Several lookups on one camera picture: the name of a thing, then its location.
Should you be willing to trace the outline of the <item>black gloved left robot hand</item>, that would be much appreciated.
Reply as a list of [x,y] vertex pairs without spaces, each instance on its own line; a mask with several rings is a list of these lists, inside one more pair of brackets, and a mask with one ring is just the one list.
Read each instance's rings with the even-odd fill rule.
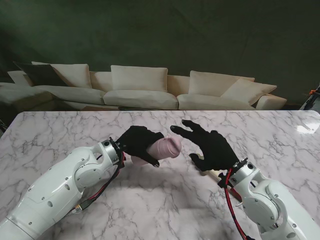
[[126,154],[138,157],[158,168],[159,161],[152,157],[147,149],[162,138],[164,135],[161,132],[153,132],[145,126],[132,125],[118,138],[116,143]]

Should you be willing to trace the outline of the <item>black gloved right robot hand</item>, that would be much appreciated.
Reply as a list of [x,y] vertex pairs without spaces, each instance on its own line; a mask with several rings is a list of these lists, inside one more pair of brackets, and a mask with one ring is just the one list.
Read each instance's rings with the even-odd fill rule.
[[216,130],[208,132],[191,120],[183,120],[182,124],[190,128],[191,131],[176,125],[172,125],[170,129],[175,134],[190,140],[200,148],[203,159],[196,153],[189,155],[194,165],[200,171],[229,170],[239,161],[227,139]]

